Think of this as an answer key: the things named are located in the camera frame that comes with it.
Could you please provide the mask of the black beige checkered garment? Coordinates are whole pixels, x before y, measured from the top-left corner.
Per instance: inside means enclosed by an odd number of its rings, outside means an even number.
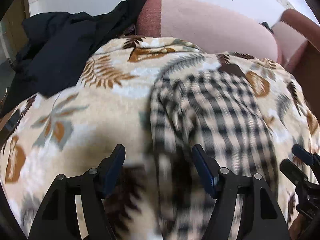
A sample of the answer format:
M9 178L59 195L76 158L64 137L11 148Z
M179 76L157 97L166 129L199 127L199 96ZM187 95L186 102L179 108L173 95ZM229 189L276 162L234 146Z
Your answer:
M277 194L271 135L236 64L164 70L151 92L150 122L164 239L200 239L213 211L191 159L196 144L235 174L262 174Z

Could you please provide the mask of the leaf pattern fleece blanket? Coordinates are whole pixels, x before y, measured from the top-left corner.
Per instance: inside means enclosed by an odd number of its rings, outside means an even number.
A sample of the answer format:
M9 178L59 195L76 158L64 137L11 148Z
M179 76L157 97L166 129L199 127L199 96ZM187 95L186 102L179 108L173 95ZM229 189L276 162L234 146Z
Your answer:
M276 198L291 225L298 215L297 195L279 164L290 159L315 181L311 168L294 157L291 148L299 144L311 153L319 152L318 120L293 75L272 60L248 54L207 54L172 37L132 37L100 47L74 87L49 98L35 94L19 104L19 123L1 150L1 184L23 233L29 235L58 174L81 175L122 144L125 171L106 201L112 205L106 215L118 238L164 239L150 122L152 89L167 68L216 69L223 64L239 66L253 89L275 149Z

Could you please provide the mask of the pink pillow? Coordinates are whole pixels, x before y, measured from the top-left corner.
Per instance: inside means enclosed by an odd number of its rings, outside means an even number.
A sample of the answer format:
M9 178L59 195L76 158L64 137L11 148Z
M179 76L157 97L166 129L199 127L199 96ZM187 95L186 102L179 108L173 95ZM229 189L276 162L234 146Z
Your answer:
M287 71L319 72L319 25L300 12L287 9L272 30Z

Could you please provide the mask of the pink padded headboard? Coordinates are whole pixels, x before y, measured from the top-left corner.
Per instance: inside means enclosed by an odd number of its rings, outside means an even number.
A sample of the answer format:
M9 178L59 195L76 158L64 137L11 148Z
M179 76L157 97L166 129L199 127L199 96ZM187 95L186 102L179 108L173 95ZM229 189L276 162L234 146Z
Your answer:
M194 0L147 0L137 35L174 37L207 53L234 51L282 63L280 46L263 25L238 12Z

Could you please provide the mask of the dark navy garment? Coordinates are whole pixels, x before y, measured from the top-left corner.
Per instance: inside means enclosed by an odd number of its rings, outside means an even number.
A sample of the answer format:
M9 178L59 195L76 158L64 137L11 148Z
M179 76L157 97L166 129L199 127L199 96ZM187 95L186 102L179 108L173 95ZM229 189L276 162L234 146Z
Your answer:
M146 1L125 0L97 16L47 12L24 20L28 42L16 55L1 116L36 93L51 97L76 85L89 57L135 24Z

